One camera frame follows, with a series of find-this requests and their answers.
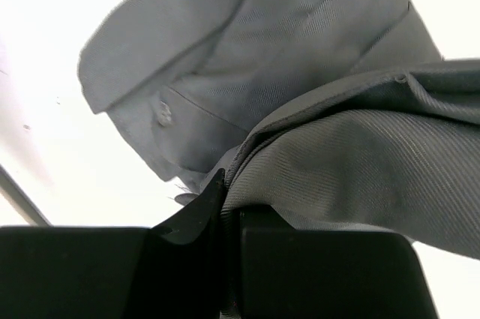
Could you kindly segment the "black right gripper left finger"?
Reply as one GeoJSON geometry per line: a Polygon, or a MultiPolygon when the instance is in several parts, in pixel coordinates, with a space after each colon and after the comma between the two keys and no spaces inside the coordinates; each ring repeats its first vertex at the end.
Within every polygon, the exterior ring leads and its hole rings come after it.
{"type": "Polygon", "coordinates": [[[1,316],[218,317],[224,175],[152,228],[2,228],[1,316]]]}

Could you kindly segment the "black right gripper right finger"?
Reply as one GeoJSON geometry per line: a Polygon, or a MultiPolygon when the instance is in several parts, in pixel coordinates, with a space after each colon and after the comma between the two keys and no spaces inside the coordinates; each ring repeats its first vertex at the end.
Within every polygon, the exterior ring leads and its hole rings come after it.
{"type": "Polygon", "coordinates": [[[236,213],[243,318],[438,316],[419,259],[396,233],[297,230],[269,206],[236,213]]]}

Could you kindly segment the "grey pleated skirt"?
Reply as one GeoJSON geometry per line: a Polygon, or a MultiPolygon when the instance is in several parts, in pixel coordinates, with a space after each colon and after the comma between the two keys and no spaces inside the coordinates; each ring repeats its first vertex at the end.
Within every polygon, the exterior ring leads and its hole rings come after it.
{"type": "Polygon", "coordinates": [[[225,169],[227,233],[258,203],[479,256],[479,62],[410,0],[125,0],[78,77],[162,180],[225,169]]]}

